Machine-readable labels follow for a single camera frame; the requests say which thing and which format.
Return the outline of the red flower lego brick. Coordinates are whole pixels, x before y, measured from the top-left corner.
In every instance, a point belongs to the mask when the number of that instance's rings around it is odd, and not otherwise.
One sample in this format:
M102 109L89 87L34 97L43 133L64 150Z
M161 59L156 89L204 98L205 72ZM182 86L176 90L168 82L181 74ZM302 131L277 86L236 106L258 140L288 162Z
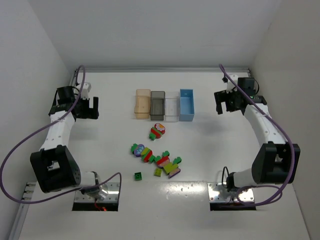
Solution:
M166 132L165 126L164 126L163 124L161 124L161 123L156 123L156 124L154 125L154 127L155 127L159 132L161 132L162 134L164 134L164 133Z

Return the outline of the dark green square lego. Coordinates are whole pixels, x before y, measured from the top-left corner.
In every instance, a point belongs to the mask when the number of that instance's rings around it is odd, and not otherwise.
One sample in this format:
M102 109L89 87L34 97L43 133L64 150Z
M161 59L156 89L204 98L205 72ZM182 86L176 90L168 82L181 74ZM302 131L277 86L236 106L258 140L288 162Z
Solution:
M142 180L142 173L141 172L135 172L134 173L134 180L135 181L141 181Z

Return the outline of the lime square lego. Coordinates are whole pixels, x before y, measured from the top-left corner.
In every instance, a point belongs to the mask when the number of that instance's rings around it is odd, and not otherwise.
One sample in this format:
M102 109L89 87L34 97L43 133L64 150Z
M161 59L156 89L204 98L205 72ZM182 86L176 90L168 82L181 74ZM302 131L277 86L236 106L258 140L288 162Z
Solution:
M161 177L162 176L162 169L161 168L156 168L154 170L154 176L155 177Z

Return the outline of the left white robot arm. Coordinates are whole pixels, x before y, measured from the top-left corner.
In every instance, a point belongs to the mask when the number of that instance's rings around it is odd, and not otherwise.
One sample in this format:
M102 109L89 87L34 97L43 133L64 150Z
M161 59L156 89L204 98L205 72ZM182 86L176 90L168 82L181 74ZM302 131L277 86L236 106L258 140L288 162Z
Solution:
M77 119L96 120L99 117L99 99L94 97L90 107L90 83L59 87L49 111L52 125L43 145L30 156L30 163L44 193L80 188L83 195L101 200L103 187L95 171L80 170L68 149L70 134Z

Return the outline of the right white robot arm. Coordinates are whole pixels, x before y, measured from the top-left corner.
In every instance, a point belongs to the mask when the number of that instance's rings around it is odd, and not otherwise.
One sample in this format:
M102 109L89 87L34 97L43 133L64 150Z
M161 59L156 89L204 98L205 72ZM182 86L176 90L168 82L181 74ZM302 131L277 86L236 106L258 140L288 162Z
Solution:
M229 173L225 187L228 191L236 191L245 186L283 184L287 178L291 184L295 179L301 149L298 144L290 147L288 140L270 121L267 101L258 94L256 80L237 75L222 80L227 84L226 89L214 93L217 113L223 113L222 103L225 103L228 112L241 111L260 146L251 168Z

